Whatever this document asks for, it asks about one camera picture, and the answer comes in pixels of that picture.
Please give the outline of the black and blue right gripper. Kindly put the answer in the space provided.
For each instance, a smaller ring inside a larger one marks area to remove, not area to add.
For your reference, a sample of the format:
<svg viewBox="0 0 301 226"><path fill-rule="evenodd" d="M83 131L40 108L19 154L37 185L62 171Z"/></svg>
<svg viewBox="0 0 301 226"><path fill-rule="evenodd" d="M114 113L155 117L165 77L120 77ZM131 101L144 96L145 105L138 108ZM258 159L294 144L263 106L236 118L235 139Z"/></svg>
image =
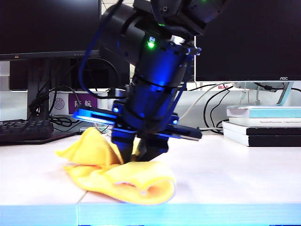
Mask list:
<svg viewBox="0 0 301 226"><path fill-rule="evenodd" d="M112 109L77 106L73 117L113 127L111 141L124 163L131 161L134 138L138 144L136 161L151 161L168 151L168 139L199 140L200 129L182 126L174 108L181 96L176 87L162 87L134 79L124 96L117 96Z"/></svg>

